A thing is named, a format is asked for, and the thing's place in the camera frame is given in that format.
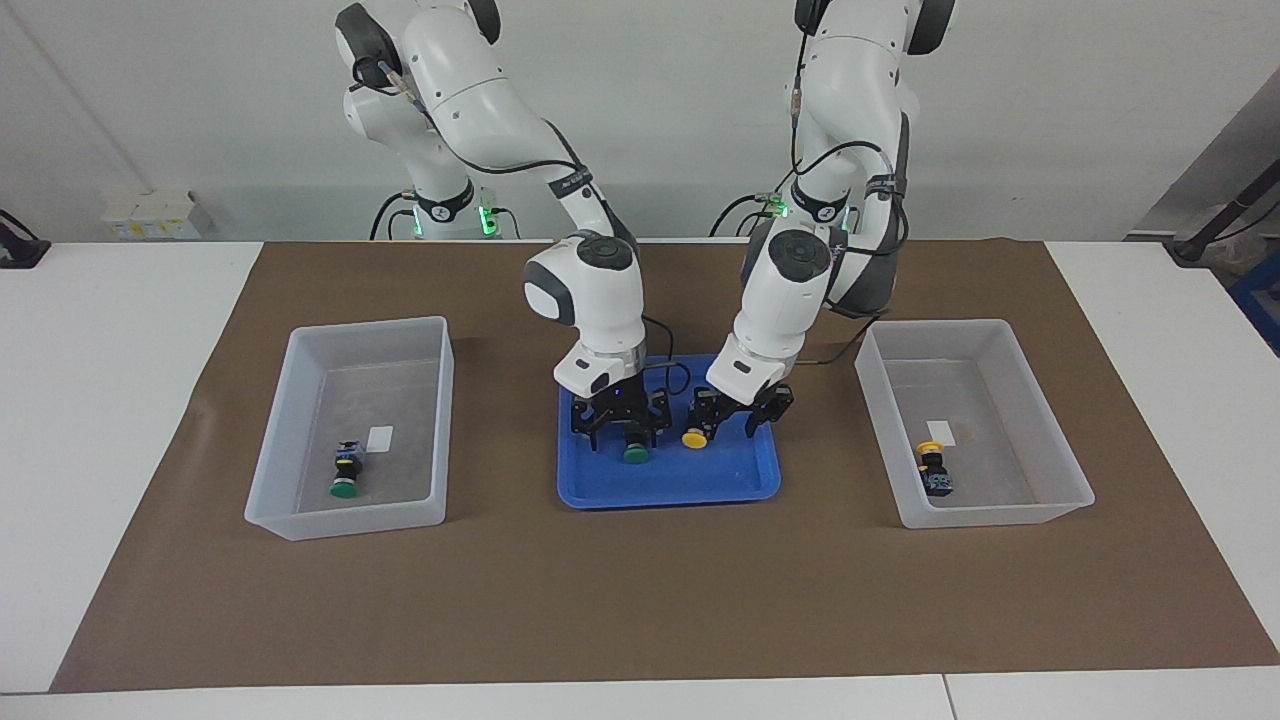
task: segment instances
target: green led light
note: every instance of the green led light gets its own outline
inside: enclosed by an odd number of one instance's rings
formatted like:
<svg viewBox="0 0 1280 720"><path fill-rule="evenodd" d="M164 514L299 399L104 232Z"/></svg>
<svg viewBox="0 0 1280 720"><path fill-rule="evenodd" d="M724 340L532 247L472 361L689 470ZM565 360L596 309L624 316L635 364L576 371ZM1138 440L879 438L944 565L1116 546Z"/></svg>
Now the green led light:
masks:
<svg viewBox="0 0 1280 720"><path fill-rule="evenodd" d="M493 237L498 234L498 218L494 217L493 210L484 205L477 205L476 208L480 210L480 229L484 231L484 236Z"/></svg>
<svg viewBox="0 0 1280 720"><path fill-rule="evenodd" d="M787 208L786 201L774 195L769 199L769 215L774 218L786 218L791 214L791 208Z"/></svg>

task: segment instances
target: plastic bin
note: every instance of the plastic bin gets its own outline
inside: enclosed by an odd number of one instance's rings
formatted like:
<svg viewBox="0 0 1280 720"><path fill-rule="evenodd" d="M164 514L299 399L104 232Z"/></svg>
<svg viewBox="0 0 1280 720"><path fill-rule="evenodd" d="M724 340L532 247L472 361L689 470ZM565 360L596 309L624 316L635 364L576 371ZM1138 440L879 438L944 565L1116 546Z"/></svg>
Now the plastic bin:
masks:
<svg viewBox="0 0 1280 720"><path fill-rule="evenodd" d="M452 404L444 318L293 331L244 519L291 541L440 524ZM366 454L356 497L329 495L338 443L372 428L389 450Z"/></svg>
<svg viewBox="0 0 1280 720"><path fill-rule="evenodd" d="M877 323L855 366L908 528L1044 523L1093 503L1009 323ZM940 428L955 489L929 497L915 447Z"/></svg>

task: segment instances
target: black stand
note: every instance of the black stand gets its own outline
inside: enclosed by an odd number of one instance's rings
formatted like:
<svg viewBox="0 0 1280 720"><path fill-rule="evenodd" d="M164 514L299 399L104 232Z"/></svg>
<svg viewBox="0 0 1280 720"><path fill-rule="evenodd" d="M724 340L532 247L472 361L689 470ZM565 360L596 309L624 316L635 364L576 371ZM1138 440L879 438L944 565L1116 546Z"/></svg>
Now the black stand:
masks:
<svg viewBox="0 0 1280 720"><path fill-rule="evenodd" d="M0 258L0 270L29 270L40 264L52 243L36 237L23 240L0 222L0 246L9 254L8 258Z"/></svg>
<svg viewBox="0 0 1280 720"><path fill-rule="evenodd" d="M1249 183L1249 187L1244 188L1244 192L1228 204L1226 208L1222 208L1222 211L1215 215L1207 225L1201 228L1196 233L1196 237L1183 242L1166 242L1165 250L1169 251L1170 258L1178 265L1183 268L1197 266L1196 263L1199 263L1199 259L1204 255L1204 249L1213 245L1222 231L1240 219L1240 215L1261 200L1277 182L1280 182L1280 160L1271 163L1270 168L1262 170L1262 174Z"/></svg>

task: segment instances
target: black clamp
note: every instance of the black clamp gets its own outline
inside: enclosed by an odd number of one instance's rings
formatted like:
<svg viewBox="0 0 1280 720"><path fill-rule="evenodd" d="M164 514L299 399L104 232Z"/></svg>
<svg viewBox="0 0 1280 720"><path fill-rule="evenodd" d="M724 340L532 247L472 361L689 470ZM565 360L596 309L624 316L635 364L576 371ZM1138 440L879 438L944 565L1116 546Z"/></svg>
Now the black clamp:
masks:
<svg viewBox="0 0 1280 720"><path fill-rule="evenodd" d="M906 179L904 178L901 184L899 184L897 177L895 176L872 176L867 181L867 193L863 197L870 197L872 195L879 195L881 200L888 200L891 195L905 195L906 193Z"/></svg>
<svg viewBox="0 0 1280 720"><path fill-rule="evenodd" d="M584 167L579 168L568 177L547 183L547 186L552 188L552 195L556 196L556 200L564 200L570 195L573 195L579 190L591 184L593 179L595 178L591 177L591 170Z"/></svg>
<svg viewBox="0 0 1280 720"><path fill-rule="evenodd" d="M667 389L645 391L644 374L637 373L604 388L595 397L575 397L570 413L570 430L591 441L591 451L600 448L598 433L611 423L626 425L627 446L636 445L640 434L650 447L658 447L658 432L671 427L671 405Z"/></svg>
<svg viewBox="0 0 1280 720"><path fill-rule="evenodd" d="M436 223L452 223L458 213L467 209L467 205L476 196L476 186L467 179L467 187L462 192L444 201L435 201L430 197L417 196L417 206L426 210L426 214Z"/></svg>
<svg viewBox="0 0 1280 720"><path fill-rule="evenodd" d="M49 249L52 247L52 243L36 237L36 233L31 232L27 225L18 222L13 215L8 213L4 213L4 215L13 222L14 227L27 233L31 240L19 237L9 229L9 225L0 222L0 249L4 249L4 252L0 252L0 270L29 270L35 268L41 258L49 252ZM5 252L9 254L8 258L5 258Z"/></svg>
<svg viewBox="0 0 1280 720"><path fill-rule="evenodd" d="M849 192L845 192L842 197L836 200L818 200L812 195L805 193L800 190L800 183L791 183L791 199L796 201L796 205L809 213L814 220L819 223L831 223L840 215L840 211L845 209L849 202Z"/></svg>
<svg viewBox="0 0 1280 720"><path fill-rule="evenodd" d="M742 405L709 387L695 387L682 441L686 447L695 450L705 447L708 442L716 439L721 423L739 413L750 414L746 419L746 437L755 437L755 430L760 425L782 419L792 402L795 402L795 395L791 393L791 386L786 383L762 389L750 405Z"/></svg>

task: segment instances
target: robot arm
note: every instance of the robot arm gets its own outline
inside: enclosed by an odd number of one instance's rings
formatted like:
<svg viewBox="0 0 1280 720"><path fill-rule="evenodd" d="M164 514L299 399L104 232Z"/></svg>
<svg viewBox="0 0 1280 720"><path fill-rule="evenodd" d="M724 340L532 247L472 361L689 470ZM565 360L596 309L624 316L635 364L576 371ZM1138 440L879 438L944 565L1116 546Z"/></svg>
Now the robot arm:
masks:
<svg viewBox="0 0 1280 720"><path fill-rule="evenodd" d="M797 1L796 22L812 40L794 96L800 159L790 211L751 238L742 309L708 372L716 389L744 409L759 411L772 398L823 306L874 316L888 302L905 238L904 105L914 102L900 96L899 65L904 53L937 46L951 3ZM850 233L840 224L856 177L865 178L864 202ZM707 423L701 429L714 432Z"/></svg>
<svg viewBox="0 0 1280 720"><path fill-rule="evenodd" d="M530 307L579 331L579 342L556 368L557 382L586 398L637 377L645 331L635 238L568 142L503 73L490 47L497 40L492 1L367 0L339 14L338 37L362 86L356 92L402 95L398 100L408 99L420 114L416 122L425 129L410 133L406 124L403 132L415 147L401 151L411 172L413 163L429 167L426 174L448 184L442 195L466 184L463 167L527 172L548 184L579 228L525 268ZM457 165L438 149L448 150Z"/></svg>
<svg viewBox="0 0 1280 720"><path fill-rule="evenodd" d="M385 145L404 163L417 204L413 215L424 237L453 240L485 233L466 167L417 110L367 87L347 91L342 105L357 135Z"/></svg>

